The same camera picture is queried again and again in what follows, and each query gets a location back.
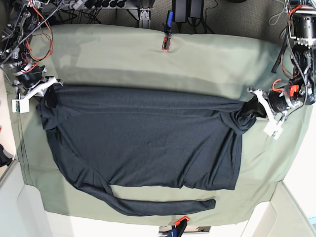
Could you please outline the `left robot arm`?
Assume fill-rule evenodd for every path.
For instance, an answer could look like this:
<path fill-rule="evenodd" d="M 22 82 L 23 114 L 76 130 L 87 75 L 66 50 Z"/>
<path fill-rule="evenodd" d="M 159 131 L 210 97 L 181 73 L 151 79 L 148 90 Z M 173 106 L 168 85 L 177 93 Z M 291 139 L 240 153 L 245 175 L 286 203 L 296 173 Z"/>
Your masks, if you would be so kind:
<path fill-rule="evenodd" d="M 269 91 L 248 88 L 253 98 L 244 104 L 243 116 L 275 122 L 280 114 L 285 121 L 295 110 L 316 102 L 316 2 L 285 0 L 283 5 L 287 25 L 272 73 L 281 67 L 287 79 L 275 80 Z"/>

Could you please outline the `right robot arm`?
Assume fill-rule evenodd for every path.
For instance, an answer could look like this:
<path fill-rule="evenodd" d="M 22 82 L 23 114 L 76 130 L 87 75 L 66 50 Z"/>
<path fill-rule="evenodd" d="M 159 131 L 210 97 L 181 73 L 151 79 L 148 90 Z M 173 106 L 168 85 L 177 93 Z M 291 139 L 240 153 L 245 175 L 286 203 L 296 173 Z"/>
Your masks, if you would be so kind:
<path fill-rule="evenodd" d="M 53 32 L 48 22 L 50 16 L 43 13 L 48 4 L 47 0 L 0 2 L 0 68 L 15 77 L 9 81 L 16 93 L 12 100 L 14 113 L 29 112 L 32 98 L 43 102 L 48 108 L 57 106 L 54 86 L 63 82 L 46 76 L 46 66 L 40 66 L 40 62 L 53 53 Z M 42 33 L 48 40 L 48 51 L 38 58 L 32 55 L 30 42 L 35 32 L 43 26 L 50 30 Z"/>

